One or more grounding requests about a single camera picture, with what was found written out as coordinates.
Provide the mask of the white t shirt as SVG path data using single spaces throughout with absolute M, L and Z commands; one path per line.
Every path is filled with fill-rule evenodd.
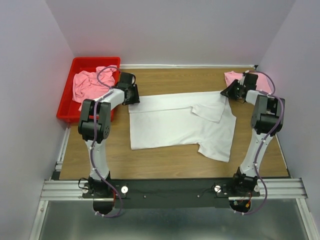
M 230 160 L 237 118 L 219 91 L 142 96 L 128 112 L 132 150 L 197 144 L 209 159 Z

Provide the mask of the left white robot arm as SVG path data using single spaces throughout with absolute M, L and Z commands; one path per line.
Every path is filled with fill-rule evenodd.
M 119 81 L 96 99 L 85 99 L 82 103 L 78 133 L 82 136 L 89 154 L 90 174 L 85 190 L 92 194 L 120 194 L 108 182 L 110 169 L 107 164 L 106 140 L 111 131 L 112 111 L 117 106 L 140 102 L 136 76 L 122 72 Z

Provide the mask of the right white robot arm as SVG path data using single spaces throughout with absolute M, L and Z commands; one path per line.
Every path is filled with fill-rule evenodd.
M 273 137 L 282 129 L 286 100 L 272 92 L 257 89 L 258 71 L 245 71 L 240 80 L 235 79 L 220 94 L 230 100 L 244 100 L 253 105 L 250 126 L 252 136 L 246 156 L 232 177 L 228 190 L 234 194 L 255 191 L 260 179 L 260 165 Z

